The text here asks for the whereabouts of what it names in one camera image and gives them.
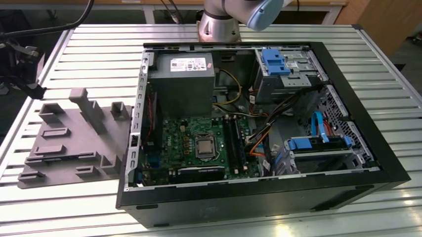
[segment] green motherboard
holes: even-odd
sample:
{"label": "green motherboard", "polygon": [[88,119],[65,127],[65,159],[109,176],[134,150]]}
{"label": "green motherboard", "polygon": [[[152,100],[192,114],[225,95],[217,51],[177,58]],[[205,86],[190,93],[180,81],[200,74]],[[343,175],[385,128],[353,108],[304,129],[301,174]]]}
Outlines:
{"label": "green motherboard", "polygon": [[[237,117],[237,126],[241,139],[251,135],[245,117]],[[197,158],[197,138],[210,137],[214,156],[208,159]],[[152,171],[154,185],[166,184],[165,173],[168,170],[194,166],[221,166],[225,170],[224,179],[251,178],[259,176],[256,162],[247,163],[247,169],[235,173],[229,167],[229,146],[224,139],[223,118],[188,118],[166,119],[162,121],[162,142],[158,156],[158,167]]]}

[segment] cpu socket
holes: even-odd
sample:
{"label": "cpu socket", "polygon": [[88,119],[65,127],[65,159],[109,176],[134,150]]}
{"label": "cpu socket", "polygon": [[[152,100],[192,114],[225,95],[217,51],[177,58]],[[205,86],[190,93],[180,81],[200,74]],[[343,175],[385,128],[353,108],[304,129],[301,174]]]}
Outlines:
{"label": "cpu socket", "polygon": [[212,134],[200,134],[194,136],[196,158],[201,161],[209,161],[214,158],[214,138]]}

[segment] black cable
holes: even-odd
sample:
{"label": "black cable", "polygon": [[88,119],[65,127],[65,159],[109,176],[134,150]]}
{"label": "black cable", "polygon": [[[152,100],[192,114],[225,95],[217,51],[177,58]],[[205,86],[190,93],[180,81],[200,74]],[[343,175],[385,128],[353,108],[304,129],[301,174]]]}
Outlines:
{"label": "black cable", "polygon": [[92,6],[93,6],[93,2],[94,2],[94,0],[89,0],[86,8],[84,10],[84,13],[81,14],[78,20],[76,22],[73,22],[72,24],[68,24],[64,26],[49,27],[49,28],[16,31],[16,32],[9,32],[9,33],[0,33],[0,40],[5,41],[9,38],[49,34],[49,33],[61,32],[61,31],[70,30],[70,29],[76,28],[88,17],[88,14],[89,14]]}
{"label": "black cable", "polygon": [[173,12],[168,9],[168,6],[166,6],[166,4],[164,3],[164,1],[160,0],[160,2],[162,3],[162,5],[164,5],[164,7],[165,7],[166,12],[169,13],[169,16],[173,18],[172,20],[173,20],[174,22],[176,22],[176,20],[177,20],[178,22],[176,22],[176,23],[177,23],[177,24],[182,24],[182,17],[181,17],[181,14],[180,14],[178,9],[177,9],[177,7],[176,7],[176,4],[173,3],[172,0],[168,0],[168,1],[169,1],[170,5],[173,6],[173,8],[174,8],[174,10],[176,10],[176,15],[174,15]]}
{"label": "black cable", "polygon": [[166,4],[164,3],[164,1],[160,0],[160,2],[162,3],[162,5],[164,5],[164,7],[165,7],[165,9],[166,9],[166,11],[168,11],[168,13],[172,14],[172,12],[169,11],[169,9],[168,9],[168,7],[166,7]]}
{"label": "black cable", "polygon": [[296,2],[297,2],[297,8],[296,8],[296,12],[295,12],[293,22],[292,22],[292,23],[295,23],[295,22],[296,22],[297,15],[299,15],[299,11],[300,11],[300,2],[299,2],[299,0],[296,0]]}
{"label": "black cable", "polygon": [[180,14],[178,9],[177,9],[177,7],[176,7],[176,4],[173,3],[173,1],[172,1],[172,0],[168,0],[168,1],[170,2],[172,6],[173,6],[173,9],[176,9],[176,14],[177,14],[177,17],[178,17],[180,23],[181,23],[181,24],[184,24],[184,22],[182,22],[182,17],[181,17],[181,14]]}
{"label": "black cable", "polygon": [[311,92],[311,91],[315,91],[315,90],[320,90],[324,85],[327,83],[320,83],[317,85],[313,85],[311,87],[307,87],[307,88],[301,88],[299,89],[295,94],[292,94],[289,97],[287,97],[287,99],[280,102],[276,107],[273,108],[272,112],[269,113],[265,121],[264,121],[264,126],[260,130],[257,130],[257,132],[255,132],[251,137],[249,137],[249,141],[259,135],[259,134],[263,134],[267,129],[271,128],[275,120],[276,120],[276,117],[281,115],[281,113],[284,111],[287,111],[292,106],[293,104],[296,103],[297,99],[300,98],[300,95],[304,95],[305,93]]}
{"label": "black cable", "polygon": [[243,115],[243,116],[247,116],[247,117],[259,117],[257,115],[248,115],[247,113],[243,113],[243,112],[229,111],[229,110],[224,109],[220,105],[212,105],[212,106],[217,107],[227,114]]}

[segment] yellow wire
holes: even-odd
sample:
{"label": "yellow wire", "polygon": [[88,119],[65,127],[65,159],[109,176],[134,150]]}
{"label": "yellow wire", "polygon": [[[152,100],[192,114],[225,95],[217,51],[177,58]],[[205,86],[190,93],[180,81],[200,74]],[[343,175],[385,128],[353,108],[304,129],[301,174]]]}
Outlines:
{"label": "yellow wire", "polygon": [[225,69],[219,69],[220,71],[225,72],[229,77],[235,80],[235,82],[237,83],[237,87],[239,87],[239,93],[237,93],[237,96],[236,98],[233,98],[231,101],[225,101],[225,102],[219,102],[219,103],[212,103],[213,105],[228,105],[231,104],[232,102],[235,102],[239,98],[240,98],[240,95],[241,95],[241,86],[240,86],[240,83],[239,83],[239,80],[235,78],[235,76],[225,70]]}

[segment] power supply label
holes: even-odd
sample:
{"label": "power supply label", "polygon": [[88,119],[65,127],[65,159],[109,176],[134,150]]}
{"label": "power supply label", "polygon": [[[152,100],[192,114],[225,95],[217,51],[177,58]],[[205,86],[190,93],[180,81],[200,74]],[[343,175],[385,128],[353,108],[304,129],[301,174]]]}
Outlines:
{"label": "power supply label", "polygon": [[205,71],[205,58],[173,58],[169,61],[170,72]]}

